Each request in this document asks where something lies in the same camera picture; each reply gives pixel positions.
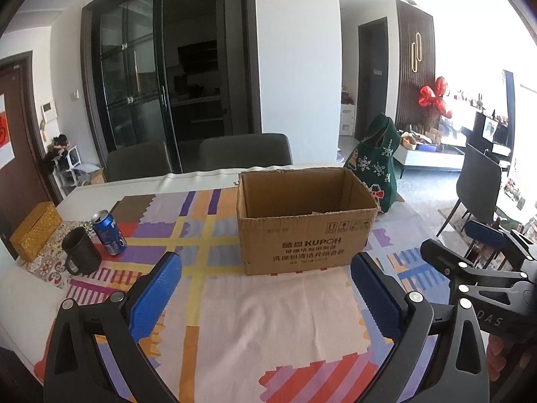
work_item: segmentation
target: soda can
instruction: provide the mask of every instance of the soda can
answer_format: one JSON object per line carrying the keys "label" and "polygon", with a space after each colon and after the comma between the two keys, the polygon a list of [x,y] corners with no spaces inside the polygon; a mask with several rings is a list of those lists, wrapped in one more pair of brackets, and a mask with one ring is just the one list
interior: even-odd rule
{"label": "soda can", "polygon": [[127,242],[110,212],[99,211],[93,215],[91,221],[93,230],[110,256],[120,255],[125,251]]}

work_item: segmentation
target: open cardboard box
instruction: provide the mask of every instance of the open cardboard box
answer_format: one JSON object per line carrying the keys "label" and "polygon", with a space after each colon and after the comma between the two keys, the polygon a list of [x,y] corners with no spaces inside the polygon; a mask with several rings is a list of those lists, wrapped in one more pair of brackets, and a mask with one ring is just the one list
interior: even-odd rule
{"label": "open cardboard box", "polygon": [[343,168],[246,171],[238,187],[238,235],[250,275],[349,264],[379,210]]}

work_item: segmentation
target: can top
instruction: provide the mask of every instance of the can top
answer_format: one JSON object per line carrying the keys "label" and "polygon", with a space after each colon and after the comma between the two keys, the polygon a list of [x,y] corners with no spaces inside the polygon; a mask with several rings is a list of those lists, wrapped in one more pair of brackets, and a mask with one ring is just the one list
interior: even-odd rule
{"label": "can top", "polygon": [[108,211],[99,211],[91,218],[93,224],[100,223],[108,216]]}

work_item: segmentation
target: brown front door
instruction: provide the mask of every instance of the brown front door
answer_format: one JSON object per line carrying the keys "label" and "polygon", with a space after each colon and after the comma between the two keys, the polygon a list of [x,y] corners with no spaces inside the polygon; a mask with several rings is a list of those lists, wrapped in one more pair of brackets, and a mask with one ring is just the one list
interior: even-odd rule
{"label": "brown front door", "polygon": [[15,159],[0,169],[0,236],[10,249],[7,240],[37,203],[50,200],[33,150],[27,110],[28,93],[23,82],[25,63],[0,67],[0,95],[4,94],[9,137]]}

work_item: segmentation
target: chinese character poster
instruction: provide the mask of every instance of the chinese character poster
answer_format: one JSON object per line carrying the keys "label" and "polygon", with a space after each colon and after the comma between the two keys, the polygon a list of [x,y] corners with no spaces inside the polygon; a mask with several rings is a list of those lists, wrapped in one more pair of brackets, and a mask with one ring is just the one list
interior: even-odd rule
{"label": "chinese character poster", "polygon": [[2,94],[0,95],[0,168],[4,168],[13,159],[15,159],[15,155],[9,138],[9,130],[7,130],[4,94]]}

